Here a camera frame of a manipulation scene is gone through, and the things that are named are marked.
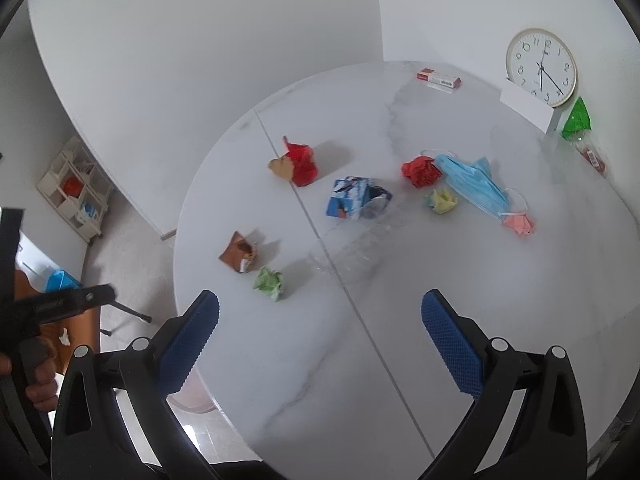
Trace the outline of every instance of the tile floor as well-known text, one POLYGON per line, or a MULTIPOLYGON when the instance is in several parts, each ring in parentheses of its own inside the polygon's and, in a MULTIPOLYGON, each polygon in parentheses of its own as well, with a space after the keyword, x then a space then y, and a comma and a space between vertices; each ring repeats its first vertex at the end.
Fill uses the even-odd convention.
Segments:
MULTIPOLYGON (((89 248, 83 283, 112 283, 119 302, 153 317, 153 323, 148 324, 113 307, 103 307, 100 325, 113 335, 101 335, 100 345, 103 351, 114 351, 126 348, 138 336, 153 336, 166 319, 175 315, 173 244, 171 240, 161 242, 158 233, 119 193, 110 200, 102 230, 104 238, 95 238, 89 248)), ((140 458, 157 464, 127 393, 119 392, 117 399, 140 458)), ((209 463, 258 460, 218 410, 203 415, 173 406, 172 410, 209 463)))

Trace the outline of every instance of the white marble table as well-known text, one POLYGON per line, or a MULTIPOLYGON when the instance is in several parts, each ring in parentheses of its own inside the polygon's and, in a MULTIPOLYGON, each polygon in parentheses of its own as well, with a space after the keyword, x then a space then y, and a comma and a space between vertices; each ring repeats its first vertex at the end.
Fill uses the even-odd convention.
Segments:
MULTIPOLYGON (((521 350, 569 353, 592 444, 638 371, 640 242, 609 184, 564 142, 501 104, 498 91, 457 73, 447 94, 415 78, 424 63, 349 66, 302 80, 244 115, 207 155, 185 200, 175 243, 175 294, 186 309, 204 288, 220 323, 198 361, 210 393, 247 443, 292 480, 413 480, 471 404, 420 321, 439 288, 489 337, 521 350), (292 188, 267 163, 282 136, 316 151, 320 175, 292 188), (495 179, 527 199, 536 233, 519 238, 461 200, 426 211, 400 176, 421 150, 485 155, 495 179), (334 178, 369 176, 405 204, 383 263, 342 286, 308 259, 334 178), (286 296, 252 290, 256 274, 218 261, 235 230, 281 270, 286 296)), ((517 408, 485 458, 499 455, 517 408)))

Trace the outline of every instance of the storage shelf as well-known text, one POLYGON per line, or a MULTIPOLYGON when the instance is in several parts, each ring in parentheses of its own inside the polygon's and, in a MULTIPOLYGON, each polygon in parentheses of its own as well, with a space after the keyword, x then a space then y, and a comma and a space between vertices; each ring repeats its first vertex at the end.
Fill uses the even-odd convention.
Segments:
POLYGON ((79 137, 69 139, 36 187, 85 242, 102 234, 100 226, 114 188, 79 137), (70 177, 83 184, 77 197, 64 191, 70 177))

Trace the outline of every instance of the marble tabletop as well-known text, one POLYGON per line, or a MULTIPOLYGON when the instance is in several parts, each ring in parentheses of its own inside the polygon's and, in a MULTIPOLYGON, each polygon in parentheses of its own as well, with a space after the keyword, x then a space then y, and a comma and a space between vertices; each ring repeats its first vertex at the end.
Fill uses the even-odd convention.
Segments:
MULTIPOLYGON (((472 399, 457 390, 420 320, 439 288, 489 338, 520 350, 568 351, 588 444, 612 421, 638 372, 640 241, 608 182, 571 146, 499 101, 493 86, 452 67, 453 93, 416 79, 423 62, 348 66, 302 80, 247 112, 211 150, 185 200, 175 241, 175 295, 203 289, 220 323, 197 369, 247 443, 291 480, 413 480, 440 452, 472 399), (295 188, 267 163, 282 137, 315 150, 319 177, 295 188), (422 150, 466 162, 487 156, 503 187, 526 197, 536 232, 519 238, 461 200, 421 204, 428 189, 400 175, 422 150), (402 217, 369 272, 341 279, 309 258, 341 220, 325 216, 335 178, 367 176, 402 217), (274 303, 256 273, 218 260, 234 231, 283 272, 274 303)), ((483 464, 515 420, 515 394, 483 464)))

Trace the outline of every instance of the blue gripper pad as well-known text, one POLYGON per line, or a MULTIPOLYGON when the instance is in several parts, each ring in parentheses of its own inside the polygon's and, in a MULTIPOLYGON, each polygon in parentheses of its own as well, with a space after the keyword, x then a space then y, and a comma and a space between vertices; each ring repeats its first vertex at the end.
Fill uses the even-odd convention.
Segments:
POLYGON ((452 317, 452 308, 436 290, 422 298, 422 322, 458 389, 478 399, 482 394, 482 359, 452 317))
POLYGON ((156 389, 165 398, 180 391, 220 318, 213 292, 203 290, 187 312, 167 320, 152 342, 161 352, 156 358, 156 389))

